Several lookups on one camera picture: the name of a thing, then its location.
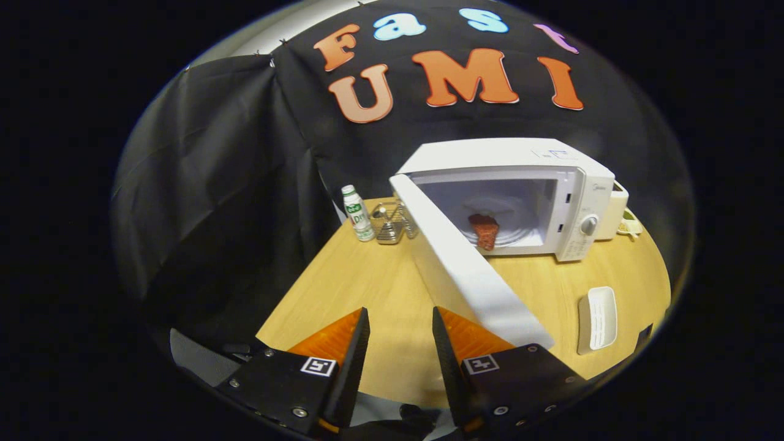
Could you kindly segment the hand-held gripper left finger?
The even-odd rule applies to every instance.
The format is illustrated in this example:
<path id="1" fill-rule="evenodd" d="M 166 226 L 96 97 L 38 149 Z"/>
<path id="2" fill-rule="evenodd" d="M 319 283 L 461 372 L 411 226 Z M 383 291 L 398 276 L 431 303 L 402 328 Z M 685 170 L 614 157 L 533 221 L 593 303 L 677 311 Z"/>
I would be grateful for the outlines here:
<path id="1" fill-rule="evenodd" d="M 298 436 L 336 439 L 355 411 L 370 333 L 368 310 L 361 307 L 288 350 L 258 344 L 216 389 Z"/>

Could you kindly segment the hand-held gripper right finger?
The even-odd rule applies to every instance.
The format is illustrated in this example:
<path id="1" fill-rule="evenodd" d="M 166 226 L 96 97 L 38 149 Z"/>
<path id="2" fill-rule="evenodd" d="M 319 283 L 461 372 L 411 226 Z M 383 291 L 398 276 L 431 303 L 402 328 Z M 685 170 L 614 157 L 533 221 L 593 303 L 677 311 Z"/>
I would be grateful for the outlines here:
<path id="1" fill-rule="evenodd" d="M 586 380 L 540 344 L 516 347 L 443 307 L 433 309 L 432 332 L 460 435 L 521 435 L 586 391 Z"/>

